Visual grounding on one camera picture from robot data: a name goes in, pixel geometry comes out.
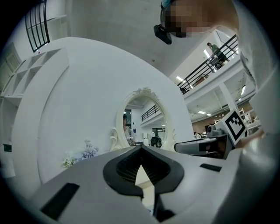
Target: black vent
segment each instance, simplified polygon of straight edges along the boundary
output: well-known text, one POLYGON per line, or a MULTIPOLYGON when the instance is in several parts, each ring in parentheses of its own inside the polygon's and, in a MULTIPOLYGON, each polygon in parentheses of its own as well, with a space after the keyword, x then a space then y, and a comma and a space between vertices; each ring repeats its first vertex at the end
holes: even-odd
POLYGON ((170 166, 146 150, 141 151, 141 164, 153 185, 170 173, 170 166))
POLYGON ((206 164, 206 163, 202 163, 200 165, 200 167, 205 168, 207 170, 213 170, 213 171, 216 171, 216 172, 220 172, 221 169, 222 169, 221 166, 214 166, 214 165, 210 165, 210 164, 206 164))
POLYGON ((141 164, 140 150, 135 151, 117 164, 117 173, 124 180, 135 184, 138 169, 141 164))
POLYGON ((41 211, 50 218, 57 220, 79 187, 77 184, 67 183, 47 202, 41 211))

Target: white pillar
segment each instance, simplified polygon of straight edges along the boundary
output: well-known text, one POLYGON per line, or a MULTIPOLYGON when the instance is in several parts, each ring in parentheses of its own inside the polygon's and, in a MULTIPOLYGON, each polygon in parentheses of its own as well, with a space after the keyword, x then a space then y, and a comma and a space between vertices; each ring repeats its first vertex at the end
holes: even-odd
POLYGON ((239 112, 238 107, 237 107, 235 101, 233 100, 233 98, 231 97, 231 93, 229 92, 226 85, 224 83, 221 83, 221 84, 219 84, 219 87, 222 90, 222 93, 224 94, 224 98, 227 102, 229 109, 230 110, 236 109, 237 112, 239 112))

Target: black railing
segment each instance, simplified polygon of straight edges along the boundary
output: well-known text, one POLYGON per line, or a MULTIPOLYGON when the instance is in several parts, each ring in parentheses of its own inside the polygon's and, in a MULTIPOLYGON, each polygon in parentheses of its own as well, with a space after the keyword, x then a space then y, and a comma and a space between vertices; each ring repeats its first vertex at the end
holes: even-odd
POLYGON ((149 117, 151 117, 151 115, 157 113, 159 111, 158 106, 154 105, 152 106, 147 112, 145 112, 142 115, 142 121, 144 121, 145 119, 148 119, 149 117))
POLYGON ((47 0, 38 1, 25 15, 25 28, 33 52, 49 43, 46 2, 47 0))
POLYGON ((188 75, 178 86, 182 94, 193 89, 197 84, 208 78, 211 73, 215 73, 225 61, 229 61, 230 57, 238 54, 238 44, 236 35, 224 43, 215 54, 199 65, 190 75, 188 75))

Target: person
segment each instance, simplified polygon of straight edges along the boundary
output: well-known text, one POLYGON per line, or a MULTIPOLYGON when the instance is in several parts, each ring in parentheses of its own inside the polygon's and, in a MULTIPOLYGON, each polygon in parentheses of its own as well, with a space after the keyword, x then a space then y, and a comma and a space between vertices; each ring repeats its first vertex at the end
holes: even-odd
POLYGON ((152 146, 154 147, 161 147, 161 138, 158 136, 158 134, 156 134, 154 137, 152 137, 152 139, 150 140, 152 146))
POLYGON ((123 131, 124 131, 124 134, 126 136, 126 140, 127 140, 128 144, 130 146, 133 146, 133 145, 135 145, 134 133, 133 133, 133 131, 130 128, 128 128, 126 126, 126 123, 127 123, 127 116, 126 116, 126 114, 124 114, 123 115, 123 119, 122 119, 123 131))
POLYGON ((231 29, 238 39, 240 61, 247 78, 255 84, 250 104, 258 114, 262 128, 242 138, 236 147, 244 147, 264 133, 279 133, 280 120, 267 111, 280 110, 280 68, 278 56, 263 27, 237 0, 163 0, 162 25, 177 37, 195 32, 212 32, 218 26, 231 29), (270 92, 270 100, 264 98, 270 92))
POLYGON ((211 57, 213 57, 214 54, 216 54, 217 58, 218 58, 218 62, 217 64, 223 66, 224 65, 224 61, 229 61, 229 59, 227 59, 227 57, 224 55, 224 53, 222 53, 218 46, 216 44, 211 44, 211 43, 207 43, 207 46, 212 50, 212 55, 211 57))
POLYGON ((156 137, 156 136, 152 137, 151 140, 150 140, 150 142, 151 142, 151 145, 152 145, 152 146, 158 147, 158 140, 157 140, 157 137, 156 137))
POLYGON ((199 135, 199 134, 195 131, 195 132, 194 132, 194 138, 195 138, 195 139, 201 138, 201 135, 199 135))
POLYGON ((187 92, 187 90, 186 90, 186 88, 180 88, 180 90, 181 90, 181 92, 183 93, 183 94, 185 94, 186 92, 187 92))
POLYGON ((248 115, 244 115, 244 116, 242 116, 242 119, 243 119, 243 121, 244 121, 244 123, 246 124, 246 125, 249 125, 250 124, 250 120, 249 120, 249 117, 248 117, 248 115))

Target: white ceiling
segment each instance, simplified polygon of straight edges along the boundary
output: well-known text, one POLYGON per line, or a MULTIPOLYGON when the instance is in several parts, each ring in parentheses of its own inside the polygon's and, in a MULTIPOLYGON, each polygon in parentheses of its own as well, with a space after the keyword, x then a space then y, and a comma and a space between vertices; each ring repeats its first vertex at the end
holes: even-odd
POLYGON ((148 97, 145 97, 145 96, 138 97, 138 98, 130 101, 127 105, 127 108, 144 107, 149 102, 150 102, 150 99, 148 97))
POLYGON ((237 101, 239 98, 242 98, 249 95, 255 90, 255 85, 251 82, 250 79, 247 78, 247 75, 244 71, 240 71, 230 79, 228 79, 225 83, 229 92, 231 93, 232 98, 237 101), (244 93, 241 96, 242 88, 245 87, 244 93))
MULTIPOLYGON (((242 98, 245 98, 245 96, 249 95, 255 90, 254 84, 249 79, 247 79, 247 76, 243 70, 228 79, 225 82, 225 85, 236 103, 241 103, 242 98), (246 88, 243 95, 241 96, 241 91, 244 85, 246 85, 246 88)), ((198 111, 203 111, 205 113, 213 115, 215 113, 222 112, 222 107, 225 107, 227 105, 228 104, 221 89, 217 87, 214 90, 209 91, 207 94, 189 103, 187 107, 189 110, 191 121, 196 121, 208 118, 206 114, 199 114, 198 111)))
POLYGON ((172 37, 166 45, 154 35, 160 23, 161 0, 66 1, 71 36, 105 42, 148 62, 169 76, 205 39, 172 37))
POLYGON ((224 98, 224 95, 221 89, 217 87, 189 103, 187 108, 189 110, 191 121, 194 121, 197 119, 208 118, 206 115, 207 113, 214 114, 222 109, 221 106, 225 105, 227 105, 227 102, 224 98), (206 114, 199 114, 198 111, 203 111, 206 114))
POLYGON ((143 127, 151 127, 151 128, 165 128, 164 126, 162 126, 164 124, 164 119, 163 117, 161 117, 158 120, 153 121, 152 123, 149 123, 147 125, 144 125, 143 127))

